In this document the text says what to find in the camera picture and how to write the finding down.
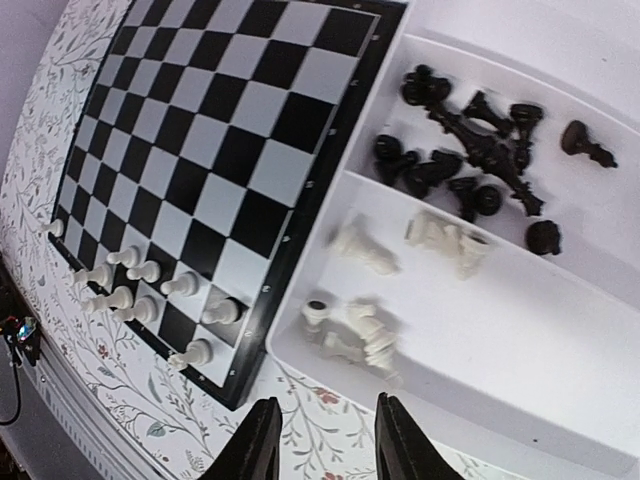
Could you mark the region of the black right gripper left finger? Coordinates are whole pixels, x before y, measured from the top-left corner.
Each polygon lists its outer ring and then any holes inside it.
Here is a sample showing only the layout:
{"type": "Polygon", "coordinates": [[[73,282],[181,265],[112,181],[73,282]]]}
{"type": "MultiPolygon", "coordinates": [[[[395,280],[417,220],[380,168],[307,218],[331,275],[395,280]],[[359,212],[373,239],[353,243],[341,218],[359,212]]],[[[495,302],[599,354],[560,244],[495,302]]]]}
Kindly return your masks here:
{"type": "Polygon", "coordinates": [[[200,480],[278,479],[282,413],[275,397],[255,402],[200,480]]]}

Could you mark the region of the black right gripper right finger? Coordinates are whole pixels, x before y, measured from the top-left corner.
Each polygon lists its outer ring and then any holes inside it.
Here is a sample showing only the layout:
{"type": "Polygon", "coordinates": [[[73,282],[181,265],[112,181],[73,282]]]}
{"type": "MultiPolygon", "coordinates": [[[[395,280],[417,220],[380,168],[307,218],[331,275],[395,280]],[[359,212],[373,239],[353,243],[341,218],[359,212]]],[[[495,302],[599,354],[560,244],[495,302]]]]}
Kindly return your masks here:
{"type": "Polygon", "coordinates": [[[393,395],[378,395],[375,411],[378,479],[463,480],[393,395]]]}

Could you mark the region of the white chess piece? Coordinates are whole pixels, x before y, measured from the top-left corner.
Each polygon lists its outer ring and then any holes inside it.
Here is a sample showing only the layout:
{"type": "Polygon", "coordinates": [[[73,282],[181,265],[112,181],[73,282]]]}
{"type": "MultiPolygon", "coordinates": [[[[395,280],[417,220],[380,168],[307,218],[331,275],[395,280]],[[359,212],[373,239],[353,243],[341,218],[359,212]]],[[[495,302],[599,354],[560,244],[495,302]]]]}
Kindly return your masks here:
{"type": "Polygon", "coordinates": [[[93,282],[100,287],[107,287],[113,281],[113,270],[107,263],[100,264],[92,270],[80,269],[71,274],[72,284],[87,284],[93,282]]]}
{"type": "Polygon", "coordinates": [[[230,325],[239,321],[246,308],[235,297],[215,299],[206,304],[201,316],[201,323],[205,325],[230,325]]]}
{"type": "Polygon", "coordinates": [[[195,273],[184,272],[175,279],[165,281],[160,285],[160,291],[166,296],[172,294],[189,297],[195,295],[199,290],[199,280],[195,273]]]}
{"type": "Polygon", "coordinates": [[[203,366],[213,359],[213,347],[206,339],[196,339],[189,342],[182,353],[174,353],[167,359],[169,366],[182,371],[190,366],[203,366]]]}
{"type": "Polygon", "coordinates": [[[158,262],[148,260],[139,266],[129,268],[126,276],[129,280],[144,280],[147,283],[155,283],[161,277],[161,268],[158,262]]]}
{"type": "Polygon", "coordinates": [[[45,234],[50,234],[55,238],[60,238],[64,234],[65,223],[62,219],[56,219],[50,223],[42,224],[40,231],[45,234]]]}
{"type": "Polygon", "coordinates": [[[125,268],[136,267],[141,260],[140,250],[137,246],[129,246],[119,252],[110,252],[106,261],[111,265],[123,265],[125,268]]]}
{"type": "Polygon", "coordinates": [[[116,287],[110,295],[97,295],[81,303],[86,313],[103,312],[108,309],[128,309],[133,306],[132,291],[126,286],[116,287]]]}
{"type": "Polygon", "coordinates": [[[131,308],[116,310],[114,318],[120,322],[137,320],[142,324],[151,323],[158,318],[157,303],[152,297],[143,296],[131,308]]]}

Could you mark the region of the white plastic tray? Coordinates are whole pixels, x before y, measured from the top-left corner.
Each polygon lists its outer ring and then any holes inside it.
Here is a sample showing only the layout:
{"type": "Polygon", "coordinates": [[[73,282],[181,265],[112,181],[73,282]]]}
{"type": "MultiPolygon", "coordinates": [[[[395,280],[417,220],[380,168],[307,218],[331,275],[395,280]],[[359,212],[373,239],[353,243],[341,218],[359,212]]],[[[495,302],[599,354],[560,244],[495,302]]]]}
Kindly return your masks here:
{"type": "Polygon", "coordinates": [[[520,52],[412,26],[386,64],[268,341],[280,363],[366,407],[395,387],[435,441],[528,479],[639,475],[639,52],[587,33],[520,52]],[[404,103],[424,64],[505,112],[540,106],[524,178],[544,205],[467,222],[373,171],[376,136],[460,142],[404,103]]]}

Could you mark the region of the black grey chessboard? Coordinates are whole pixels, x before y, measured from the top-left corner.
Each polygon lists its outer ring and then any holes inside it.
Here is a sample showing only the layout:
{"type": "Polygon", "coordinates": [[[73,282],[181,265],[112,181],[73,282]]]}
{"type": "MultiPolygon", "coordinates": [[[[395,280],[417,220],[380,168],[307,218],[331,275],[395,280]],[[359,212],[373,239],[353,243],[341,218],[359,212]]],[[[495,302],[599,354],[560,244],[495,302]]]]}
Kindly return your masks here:
{"type": "Polygon", "coordinates": [[[137,246],[155,283],[122,265],[110,293],[150,296],[130,328],[159,356],[196,339],[213,359],[186,377],[239,408],[372,85],[399,32],[400,1],[134,1],[75,127],[51,243],[72,269],[137,246]],[[161,293],[184,272],[189,297],[161,293]],[[245,305],[205,325],[206,304],[245,305]]]}

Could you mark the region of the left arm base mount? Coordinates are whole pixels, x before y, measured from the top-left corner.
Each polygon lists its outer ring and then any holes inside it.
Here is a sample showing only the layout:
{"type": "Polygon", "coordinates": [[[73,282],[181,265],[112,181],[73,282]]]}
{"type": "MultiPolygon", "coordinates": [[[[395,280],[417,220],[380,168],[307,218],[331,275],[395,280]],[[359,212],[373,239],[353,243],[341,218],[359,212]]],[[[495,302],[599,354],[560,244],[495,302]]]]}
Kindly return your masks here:
{"type": "Polygon", "coordinates": [[[10,358],[15,366],[26,360],[35,367],[40,359],[41,332],[37,319],[33,316],[8,316],[1,320],[1,336],[6,341],[10,358]]]}

